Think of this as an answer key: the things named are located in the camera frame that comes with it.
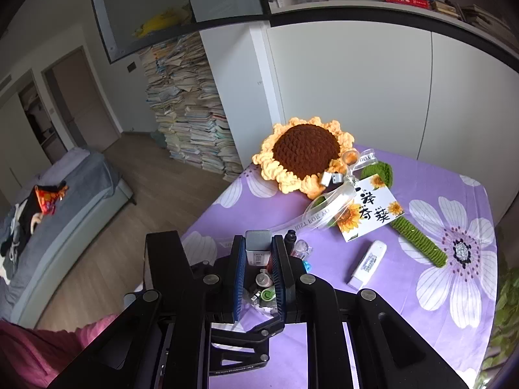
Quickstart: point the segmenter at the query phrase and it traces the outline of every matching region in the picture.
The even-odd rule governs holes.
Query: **silver bolt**
[[[360,296],[367,301],[373,301],[375,298],[377,298],[375,291],[372,289],[363,289],[360,291]]]
[[[150,289],[149,291],[146,291],[144,293],[142,298],[144,301],[151,303],[152,301],[155,301],[157,298],[159,298],[159,293],[157,291]]]
[[[303,284],[308,285],[311,285],[316,281],[316,277],[314,277],[311,273],[305,273],[304,275],[301,275],[299,279]]]
[[[218,278],[218,275],[215,275],[214,273],[210,273],[210,274],[206,275],[205,277],[203,277],[203,281],[207,285],[214,285],[219,280],[220,280],[220,278]]]

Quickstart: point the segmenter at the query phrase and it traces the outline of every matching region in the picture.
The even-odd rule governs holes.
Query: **gray bedsheet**
[[[102,154],[96,152],[87,156],[67,175],[65,197],[56,203],[54,215],[45,216],[36,227],[19,258],[18,269],[10,285],[0,278],[0,318],[9,320],[13,306],[27,287],[42,256],[64,226],[100,192],[105,192],[104,197],[112,196],[119,180],[119,172]]]

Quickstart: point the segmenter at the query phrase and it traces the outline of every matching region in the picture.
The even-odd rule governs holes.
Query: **floor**
[[[124,294],[142,282],[146,234],[182,235],[229,185],[220,174],[170,159],[147,135],[123,135],[104,154],[133,189],[137,205],[125,205],[85,250],[39,329],[70,331],[120,313]]]

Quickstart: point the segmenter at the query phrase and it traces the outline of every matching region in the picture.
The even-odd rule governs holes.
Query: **air vent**
[[[4,80],[2,80],[2,82],[0,83],[0,92],[2,91],[3,88],[5,88],[7,86],[7,83],[9,83],[11,81],[12,77],[11,75],[8,75]]]

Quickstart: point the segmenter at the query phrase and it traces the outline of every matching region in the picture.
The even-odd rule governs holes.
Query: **purple tablecloth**
[[[475,180],[436,166],[383,151],[376,155],[393,167],[391,191],[406,217],[445,250],[447,265],[433,266],[391,227],[348,243],[334,227],[305,235],[314,249],[308,259],[311,273],[355,292],[346,284],[352,270],[372,241],[384,241],[387,252],[368,287],[471,387],[489,342],[497,292],[497,248],[486,191]],[[192,263],[229,254],[235,234],[268,229],[303,213],[310,202],[303,193],[285,195],[259,171],[249,166],[183,236]],[[255,309],[242,309],[240,327],[247,330],[260,321]],[[211,378],[210,387],[307,387],[306,325],[287,325],[271,339],[271,361],[265,368]]]

